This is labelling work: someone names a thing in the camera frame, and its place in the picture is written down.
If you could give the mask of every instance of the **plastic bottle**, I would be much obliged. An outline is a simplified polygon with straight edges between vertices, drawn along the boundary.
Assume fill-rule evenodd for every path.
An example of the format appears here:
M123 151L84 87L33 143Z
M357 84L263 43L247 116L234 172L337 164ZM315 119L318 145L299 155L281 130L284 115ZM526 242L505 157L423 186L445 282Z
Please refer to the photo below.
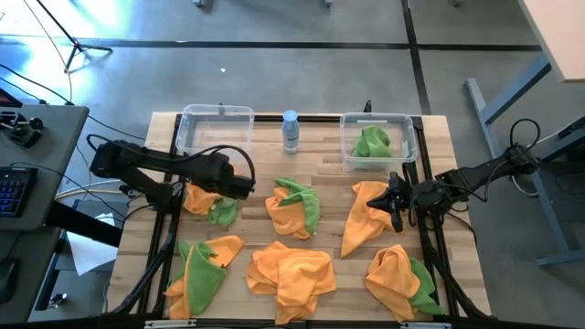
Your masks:
M299 148L299 114L295 110L287 110L282 118L282 144L284 152L295 154Z

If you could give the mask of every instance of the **bottle cap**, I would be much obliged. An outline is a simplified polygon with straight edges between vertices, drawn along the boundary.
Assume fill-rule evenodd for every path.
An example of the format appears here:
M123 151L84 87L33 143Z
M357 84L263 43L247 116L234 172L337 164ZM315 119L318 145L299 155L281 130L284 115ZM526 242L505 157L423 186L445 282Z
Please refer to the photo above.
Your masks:
M287 122L293 122L296 121L296 119L299 117L299 114L295 110L287 110L284 112L282 117Z

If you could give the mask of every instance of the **concrete floor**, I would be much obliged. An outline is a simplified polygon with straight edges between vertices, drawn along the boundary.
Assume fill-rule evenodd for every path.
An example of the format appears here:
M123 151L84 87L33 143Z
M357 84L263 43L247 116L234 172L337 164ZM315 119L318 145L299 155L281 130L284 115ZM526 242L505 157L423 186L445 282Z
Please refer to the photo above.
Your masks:
M408 41L399 0L335 0L331 10L322 8L318 0L216 0L206 10L188 0L46 2L78 37ZM463 0L458 9L447 0L410 0L409 5L419 43L537 43L512 0ZM25 7L15 5L0 20L0 33L42 35L30 18ZM59 36L54 27L49 31ZM48 41L26 41L27 46L0 41L0 62L67 97L66 77ZM69 54L69 48L60 49ZM420 52L431 113L448 117L459 165L473 166L489 158L463 81L477 78L490 100L536 54ZM408 50L116 48L105 58L100 51L79 55L73 68L81 68L71 74L75 103L88 106L93 116L108 124L142 136L153 111L181 111L190 103L247 105L258 112L343 112L360 110L371 99L374 111L421 113ZM17 81L5 72L1 75ZM27 90L56 101L43 90L29 86ZM582 115L584 91L585 85L560 85L549 74L500 118L495 126L498 136L505 141L511 123L522 117L539 121L543 135L555 132ZM122 138L94 122L84 128L83 136L87 133ZM81 151L91 158L83 136ZM517 139L529 143L532 136L526 129ZM68 175L80 183L88 182L85 164L77 153ZM556 251L538 200L522 196L505 181L494 183L490 191L490 202L472 201L470 211L494 315L510 321L583 327L585 264L538 269L535 259Z

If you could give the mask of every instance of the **computer mouse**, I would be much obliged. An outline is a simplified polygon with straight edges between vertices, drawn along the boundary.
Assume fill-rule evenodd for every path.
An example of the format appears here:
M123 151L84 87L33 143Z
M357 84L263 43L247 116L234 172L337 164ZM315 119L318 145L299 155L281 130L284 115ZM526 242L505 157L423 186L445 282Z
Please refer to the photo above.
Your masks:
M19 261L6 257L0 260L0 304L12 299L16 289L16 273Z

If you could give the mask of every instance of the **green cloth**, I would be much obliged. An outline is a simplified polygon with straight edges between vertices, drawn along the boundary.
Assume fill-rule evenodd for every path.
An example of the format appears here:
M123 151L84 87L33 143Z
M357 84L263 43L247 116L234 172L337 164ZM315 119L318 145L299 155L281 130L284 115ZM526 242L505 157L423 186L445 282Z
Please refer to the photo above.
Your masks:
M238 200L231 197L220 197L209 210L209 222L221 226L229 226L238 216Z
M417 293L409 298L410 306L416 307L417 310L423 313L443 315L442 308L431 298L431 294L435 291L435 285L432 284L432 278L427 268L413 258L410 258L410 267L414 275L420 280L420 287Z
M390 138L378 126L371 125L362 129L362 135L357 139L354 152L355 157L391 157L389 149Z
M303 201L304 228L307 232L314 234L321 217L317 192L312 188L295 183L291 178L276 178L276 184L289 189L289 195L281 200L278 206L283 207Z
M176 247L181 256L181 268L167 287L185 275L186 259L191 249L191 246L184 241L178 241ZM189 275L188 278L185 278L184 284L187 285L189 306L193 315L200 315L205 311L219 286L226 278L226 270L209 261L209 257L214 255L216 254L213 249L205 242L198 242L195 245L193 254L191 254Z

